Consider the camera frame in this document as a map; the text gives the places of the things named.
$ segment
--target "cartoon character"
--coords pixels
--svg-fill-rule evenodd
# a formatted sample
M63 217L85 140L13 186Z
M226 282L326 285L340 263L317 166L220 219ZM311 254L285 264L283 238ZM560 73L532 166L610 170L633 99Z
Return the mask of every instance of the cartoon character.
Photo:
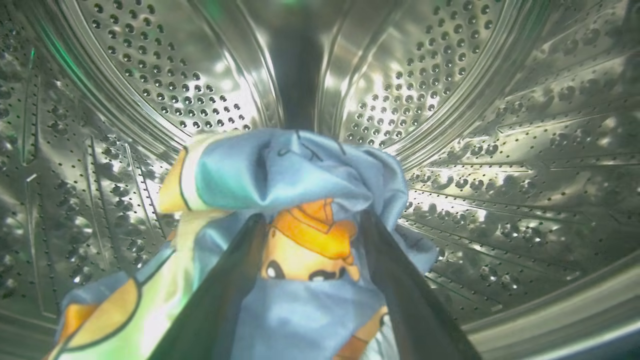
M360 280L360 269L351 253L356 225L333 221L332 199L308 202L279 212L267 235L263 278L289 281L331 281L348 274ZM359 359L380 329L382 307L335 355L334 359Z

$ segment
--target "yellow fabric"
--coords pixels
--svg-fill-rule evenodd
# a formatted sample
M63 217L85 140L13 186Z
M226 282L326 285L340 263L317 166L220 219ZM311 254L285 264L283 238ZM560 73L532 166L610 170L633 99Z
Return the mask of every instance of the yellow fabric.
M358 360L360 356L362 356L362 353L364 353L367 345L367 342L352 336L342 346L342 349L338 351L338 354L333 357L333 360Z
M98 308L96 304L71 304L65 310L64 326L60 332L59 343L64 341L69 335L73 334Z
M93 343L119 329L136 310L138 295L138 286L133 279L126 282L95 310L67 348Z
M289 239L329 259L351 254L356 225L349 220L333 222L331 203L323 199L281 211L272 225Z
M158 193L158 212L160 213L179 213L187 210L180 191L180 175L182 174L182 164L187 152L183 149L180 151L178 158L166 175L160 192Z
M64 344L57 348L51 355L51 360L145 360L153 352L158 341L164 336L166 330L178 316L183 306L188 302L193 293L193 281L182 271L183 262L193 262L193 258L185 258L180 252L170 256L157 272L145 280L144 284L129 282L128 290L112 295L107 299L114 305L110 313L116 319L103 318L94 326L89 326L98 316L98 312L103 309L101 305L96 313L82 326L69 344ZM137 306L130 316L126 315L131 306L132 290L136 290ZM102 331L105 336L97 338L96 330L105 326ZM75 345L74 340L78 336L84 336L84 332L89 331L87 337L97 338L87 347L71 347Z
M172 230L169 235L166 237L166 241L173 241L175 239L175 230Z
M367 343L370 342L380 330L380 319L388 313L389 309L387 306L381 307L380 310L378 310L378 312L372 316L366 324L356 331L353 336L358 339L362 339Z

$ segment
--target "laundry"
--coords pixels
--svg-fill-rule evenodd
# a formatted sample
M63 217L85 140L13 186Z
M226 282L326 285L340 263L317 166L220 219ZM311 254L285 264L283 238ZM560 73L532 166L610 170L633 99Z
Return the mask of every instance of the laundry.
M172 239L136 274L69 293L49 359L159 359L154 350L181 312L207 312L189 300L255 214L266 219L264 250L252 288L236 304L230 358L397 358L359 224L363 211L374 213L424 274L436 249L398 235L406 202L400 164L372 147L281 129L197 136L156 204L182 213Z

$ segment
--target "stainless steel drum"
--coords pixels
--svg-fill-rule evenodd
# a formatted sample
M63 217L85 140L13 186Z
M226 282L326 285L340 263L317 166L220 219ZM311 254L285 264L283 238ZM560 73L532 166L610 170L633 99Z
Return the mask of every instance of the stainless steel drum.
M640 2L0 1L0 357L135 271L199 132L311 129L406 169L399 223L487 359L640 327Z

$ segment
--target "cartoon print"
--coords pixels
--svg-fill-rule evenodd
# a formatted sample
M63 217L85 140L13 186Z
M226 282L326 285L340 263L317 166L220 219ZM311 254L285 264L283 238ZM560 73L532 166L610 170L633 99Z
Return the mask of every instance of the cartoon print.
M133 279L116 290L84 323L83 330L69 342L67 348L94 343L124 326L140 301L140 290Z
M279 212L267 235L260 275L265 279L331 281L348 274L360 280L351 254L356 225L333 221L333 199L308 202ZM335 355L334 359L359 359L380 329L382 307Z
M201 134L195 136L189 145L180 150L178 158L171 166L162 187L160 187L157 204L158 212L213 211L220 213L220 216L227 215L227 211L213 209L202 202L202 199L198 196L195 174L198 160L207 146L235 135L237 133L233 132Z
M89 317L99 307L97 304L69 304L62 314L63 327L60 331L60 338L58 339L57 346L60 346L71 334L76 332L82 324L84 324ZM44 360L51 358L51 355L55 353L57 347L50 351Z

